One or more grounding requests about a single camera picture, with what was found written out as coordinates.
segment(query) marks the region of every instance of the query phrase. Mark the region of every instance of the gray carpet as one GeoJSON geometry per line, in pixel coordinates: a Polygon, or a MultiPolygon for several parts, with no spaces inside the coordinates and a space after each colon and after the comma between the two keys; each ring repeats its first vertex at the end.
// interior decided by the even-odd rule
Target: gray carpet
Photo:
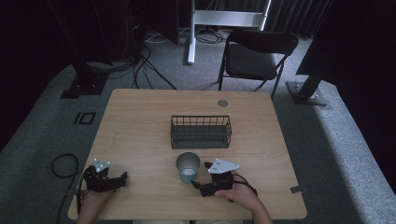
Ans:
{"type": "MultiPolygon", "coordinates": [[[[361,132],[340,98],[336,87],[322,81],[319,90],[332,109],[316,105],[295,105],[286,81],[304,81],[295,76],[310,40],[300,45],[287,60],[274,99],[276,113],[291,161],[303,193],[308,216],[302,220],[276,223],[395,223],[396,197],[382,176],[361,132]]],[[[195,64],[187,65],[188,44],[179,46],[163,39],[151,39],[149,61],[180,90],[217,89],[223,44],[197,42],[195,64]]],[[[78,157],[79,170],[87,160],[93,139],[112,90],[131,88],[131,71],[110,74],[101,95],[81,95],[75,100],[60,99],[73,81],[75,71],[66,67],[55,77],[34,109],[0,154],[0,223],[55,223],[71,178],[59,178],[51,171],[52,161],[64,153],[78,157]],[[96,113],[93,123],[76,124],[78,113],[96,113]]],[[[170,89],[148,68],[142,68],[137,83],[142,89],[170,89]]],[[[225,79],[224,91],[254,91],[260,81],[225,79]]],[[[270,92],[273,82],[259,91],[270,92]]],[[[56,162],[59,174],[75,172],[75,162],[56,162]]],[[[67,217],[71,197],[67,197],[61,223],[67,217]]],[[[100,223],[131,223],[101,221],[100,223]]]]}

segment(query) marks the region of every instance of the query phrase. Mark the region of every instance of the metal bracket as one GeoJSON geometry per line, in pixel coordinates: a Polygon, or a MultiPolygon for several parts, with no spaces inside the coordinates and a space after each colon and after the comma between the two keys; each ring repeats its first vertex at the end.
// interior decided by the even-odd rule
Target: metal bracket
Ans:
{"type": "Polygon", "coordinates": [[[82,75],[77,75],[69,87],[62,93],[61,99],[78,99],[80,95],[101,95],[105,88],[109,73],[94,72],[89,85],[81,85],[82,75]]]}
{"type": "Polygon", "coordinates": [[[288,81],[286,84],[296,105],[318,105],[322,110],[332,110],[332,106],[330,105],[329,101],[326,101],[323,98],[319,89],[317,89],[313,96],[311,96],[309,99],[300,99],[298,97],[298,93],[304,83],[288,81]]]}
{"type": "Polygon", "coordinates": [[[239,164],[237,163],[216,159],[216,161],[213,162],[212,166],[209,168],[208,172],[210,174],[223,174],[238,168],[239,164]]]}
{"type": "Polygon", "coordinates": [[[105,170],[110,165],[110,161],[99,161],[95,158],[93,159],[93,164],[95,165],[96,173],[99,173],[105,170]]]}
{"type": "Polygon", "coordinates": [[[299,185],[299,186],[290,188],[290,191],[291,191],[291,193],[297,193],[297,192],[304,193],[307,191],[307,189],[305,188],[304,185],[299,185]]]}

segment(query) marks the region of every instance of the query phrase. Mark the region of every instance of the equipment stand base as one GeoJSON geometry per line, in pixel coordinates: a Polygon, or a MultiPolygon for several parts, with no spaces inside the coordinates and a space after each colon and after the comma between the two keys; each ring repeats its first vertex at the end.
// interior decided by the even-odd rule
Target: equipment stand base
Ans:
{"type": "Polygon", "coordinates": [[[332,106],[328,101],[323,99],[319,89],[317,89],[309,99],[301,99],[298,93],[300,88],[304,85],[303,82],[288,81],[286,85],[296,105],[318,105],[321,109],[332,110],[332,106]]]}
{"type": "Polygon", "coordinates": [[[89,85],[79,85],[78,76],[75,77],[69,90],[62,93],[61,99],[77,99],[80,95],[100,95],[106,85],[109,73],[94,73],[94,79],[89,85]]]}

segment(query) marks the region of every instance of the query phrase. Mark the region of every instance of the black cable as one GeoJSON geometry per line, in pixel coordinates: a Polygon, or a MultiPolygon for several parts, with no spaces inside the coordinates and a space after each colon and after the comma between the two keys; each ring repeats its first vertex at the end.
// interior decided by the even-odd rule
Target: black cable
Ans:
{"type": "Polygon", "coordinates": [[[77,213],[79,214],[79,210],[81,209],[81,200],[82,200],[82,198],[84,198],[85,197],[85,195],[87,195],[89,192],[91,192],[91,191],[88,191],[86,194],[84,194],[82,197],[81,197],[81,186],[82,186],[82,180],[83,180],[84,178],[83,178],[83,176],[79,179],[79,181],[78,181],[78,189],[77,189],[77,194],[76,194],[76,197],[77,197],[77,213]]]}
{"type": "Polygon", "coordinates": [[[176,90],[177,88],[168,80],[166,79],[166,77],[164,77],[156,68],[155,66],[149,61],[149,57],[151,56],[151,50],[149,47],[147,47],[146,45],[144,45],[143,47],[145,47],[148,50],[148,57],[145,57],[143,54],[140,55],[140,57],[142,58],[142,63],[138,66],[138,68],[136,70],[134,70],[134,81],[132,83],[131,89],[134,87],[134,85],[136,85],[136,87],[138,89],[139,85],[137,83],[137,75],[140,72],[140,69],[142,69],[143,67],[143,72],[146,75],[146,79],[148,81],[148,84],[150,85],[150,87],[153,89],[153,87],[151,86],[151,83],[149,82],[149,77],[147,75],[147,65],[162,79],[164,80],[173,90],[176,90]]]}
{"type": "MultiPolygon", "coordinates": [[[[244,177],[242,177],[241,175],[237,175],[237,176],[239,176],[239,177],[241,177],[242,179],[244,179],[245,180],[245,182],[243,182],[243,181],[237,181],[237,180],[235,180],[234,181],[234,183],[237,183],[237,184],[243,184],[243,185],[246,185],[246,186],[248,186],[257,196],[259,196],[259,194],[258,194],[258,192],[257,192],[257,190],[256,189],[254,189],[253,187],[251,187],[251,185],[249,185],[249,183],[248,183],[248,181],[244,178],[244,177]]],[[[251,223],[252,224],[254,224],[254,220],[253,220],[253,217],[251,218],[251,223]]]]}
{"type": "Polygon", "coordinates": [[[131,71],[131,69],[134,69],[135,63],[134,62],[128,62],[128,63],[123,63],[120,65],[112,66],[112,67],[107,67],[107,68],[100,68],[100,67],[95,67],[93,65],[88,66],[91,68],[91,70],[98,75],[101,74],[109,74],[109,73],[115,73],[115,72],[123,72],[123,71],[131,71]]]}
{"type": "Polygon", "coordinates": [[[217,32],[197,34],[197,35],[195,35],[195,39],[198,40],[199,42],[206,43],[206,44],[219,44],[226,40],[226,38],[224,38],[224,36],[222,34],[217,33],[217,32]],[[213,35],[216,38],[216,40],[205,39],[205,38],[199,37],[200,35],[213,35]]]}
{"type": "Polygon", "coordinates": [[[128,76],[130,73],[133,73],[133,72],[134,72],[134,67],[131,70],[127,71],[126,73],[124,73],[124,74],[122,74],[122,75],[120,75],[118,77],[109,77],[108,80],[113,80],[113,79],[118,79],[118,78],[121,78],[121,77],[125,77],[125,76],[128,76]]]}
{"type": "Polygon", "coordinates": [[[84,199],[84,197],[85,196],[87,196],[87,194],[89,194],[91,192],[91,190],[89,189],[89,190],[87,190],[87,192],[86,193],[84,193],[84,195],[82,195],[81,196],[81,199],[80,199],[80,201],[82,201],[83,199],[84,199]]]}
{"type": "Polygon", "coordinates": [[[52,164],[51,164],[50,169],[51,169],[52,173],[54,175],[56,175],[57,177],[59,177],[59,178],[62,178],[62,179],[70,178],[70,177],[72,178],[71,181],[70,181],[69,187],[67,188],[67,191],[64,194],[64,198],[62,199],[61,205],[60,205],[59,210],[58,210],[57,223],[59,224],[59,223],[61,223],[61,213],[62,213],[62,209],[64,207],[64,202],[67,199],[68,193],[69,193],[70,189],[73,186],[73,183],[74,183],[74,181],[76,179],[76,176],[78,174],[80,174],[82,172],[82,170],[81,171],[78,170],[78,158],[75,155],[70,154],[70,153],[62,154],[62,155],[56,157],[54,160],[52,160],[52,164]],[[55,171],[55,163],[56,163],[56,161],[59,160],[60,158],[63,158],[63,157],[72,157],[74,159],[74,161],[75,161],[75,172],[73,174],[71,174],[71,175],[60,175],[60,174],[58,174],[55,171]]]}

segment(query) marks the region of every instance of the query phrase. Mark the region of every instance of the wire basket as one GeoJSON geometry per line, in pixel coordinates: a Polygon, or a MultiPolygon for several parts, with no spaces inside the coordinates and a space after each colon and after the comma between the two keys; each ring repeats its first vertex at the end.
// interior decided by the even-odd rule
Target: wire basket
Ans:
{"type": "Polygon", "coordinates": [[[231,134],[230,116],[172,116],[172,148],[227,148],[231,134]]]}

